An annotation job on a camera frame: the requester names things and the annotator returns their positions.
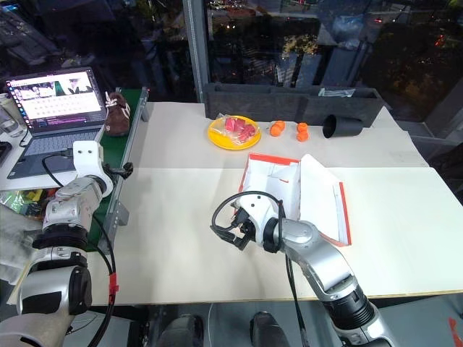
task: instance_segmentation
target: white cardboard box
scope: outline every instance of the white cardboard box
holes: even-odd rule
[[[311,155],[299,161],[250,153],[239,190],[272,194],[287,218],[313,223],[337,246],[351,244],[344,185]]]

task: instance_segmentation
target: laptop keyboard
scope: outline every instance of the laptop keyboard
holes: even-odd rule
[[[63,136],[45,137],[43,139],[33,139],[25,155],[37,155],[66,150],[67,148],[72,148],[72,143],[74,141],[94,140],[97,133],[98,132],[81,132]]]

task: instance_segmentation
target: gray cloth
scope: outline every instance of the gray cloth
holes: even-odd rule
[[[15,285],[34,252],[32,242],[42,229],[40,221],[0,205],[0,278]]]

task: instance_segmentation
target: black cup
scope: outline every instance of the black cup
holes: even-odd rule
[[[330,137],[355,136],[362,132],[363,123],[359,119],[329,115],[323,122],[323,135]]]

